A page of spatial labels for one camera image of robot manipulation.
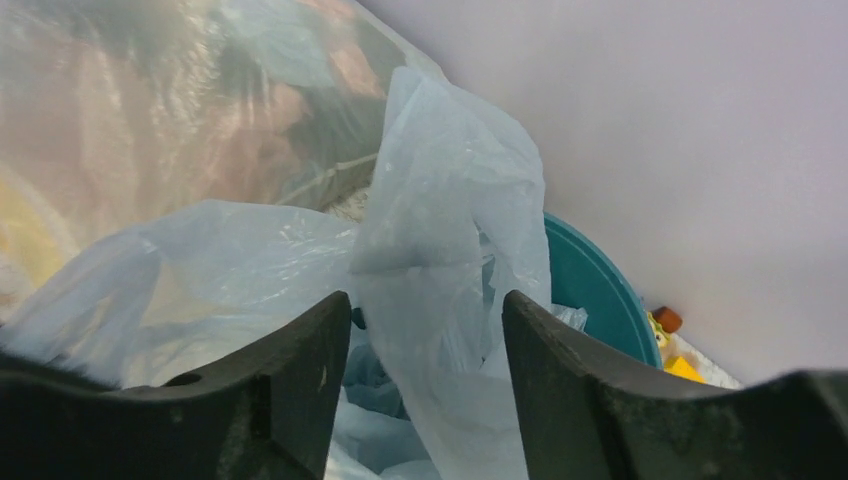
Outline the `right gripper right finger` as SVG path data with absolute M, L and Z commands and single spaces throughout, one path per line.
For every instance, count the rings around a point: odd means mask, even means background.
M 847 375 L 797 371 L 741 390 L 641 363 L 519 291 L 502 323 L 533 479 L 843 479 Z

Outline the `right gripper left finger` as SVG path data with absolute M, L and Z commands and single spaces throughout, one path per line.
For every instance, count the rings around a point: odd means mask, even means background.
M 352 308 L 336 291 L 159 387 L 1 356 L 5 479 L 320 479 Z

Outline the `light blue plastic trash bag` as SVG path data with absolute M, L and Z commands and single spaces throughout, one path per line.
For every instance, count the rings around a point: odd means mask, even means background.
M 505 296 L 551 301 L 539 152 L 509 115 L 392 77 L 360 223 L 207 200 L 104 238 L 1 328 L 1 356 L 159 387 L 284 327 L 352 308 L 320 479 L 524 479 Z

